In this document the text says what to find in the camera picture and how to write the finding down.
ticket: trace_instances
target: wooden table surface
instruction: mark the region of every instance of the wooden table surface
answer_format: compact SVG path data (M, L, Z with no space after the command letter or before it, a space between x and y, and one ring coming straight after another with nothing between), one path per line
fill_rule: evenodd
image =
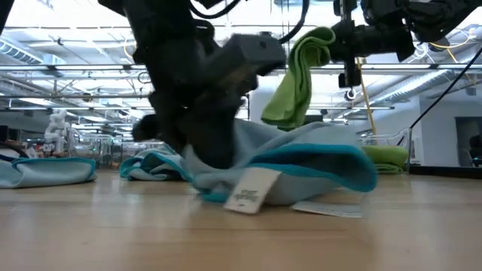
M181 182L0 190L0 270L482 270L482 182L382 178L365 218L202 202Z

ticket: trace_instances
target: light blue towel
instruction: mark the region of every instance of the light blue towel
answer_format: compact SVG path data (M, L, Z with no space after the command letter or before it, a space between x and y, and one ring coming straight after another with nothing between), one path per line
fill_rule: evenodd
M0 188L48 187L93 181L96 162L84 158L0 161Z
M244 120L234 125L236 156L230 169L206 165L191 146L184 149L183 158L150 150L140 163L148 164L147 169L157 165L177 170L204 199L214 202L226 201L249 167L282 173L265 199L272 205L291 205L338 187L369 192L376 186L374 164L345 126L311 123L283 132Z
M120 165L120 176L130 181L179 180L180 170L171 164L180 164L182 157L168 145L141 151Z

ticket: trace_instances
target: green towel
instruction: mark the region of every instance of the green towel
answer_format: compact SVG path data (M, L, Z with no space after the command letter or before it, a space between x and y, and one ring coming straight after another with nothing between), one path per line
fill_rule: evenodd
M372 160L379 173L395 174L404 171L408 151L398 146L363 145L365 154Z
M335 41L327 27L316 28L298 39L288 57L288 71L261 115L263 122L283 130L303 125L311 100L310 67L330 61L328 45Z

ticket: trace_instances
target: care label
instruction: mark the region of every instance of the care label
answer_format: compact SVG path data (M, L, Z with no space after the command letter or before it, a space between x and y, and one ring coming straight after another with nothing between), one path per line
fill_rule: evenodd
M225 209L255 214L281 172L272 169L248 168L224 204Z
M357 205L301 201L295 203L291 208L297 211L331 215L340 218L362 218L362 208Z

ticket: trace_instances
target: towel label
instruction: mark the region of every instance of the towel label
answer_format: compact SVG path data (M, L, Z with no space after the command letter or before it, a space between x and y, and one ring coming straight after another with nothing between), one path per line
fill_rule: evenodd
M245 214L257 213L280 174L281 172L272 169L248 168L224 208Z
M362 218L362 208L357 205L302 201L295 203L291 208L297 211L331 215L340 218Z

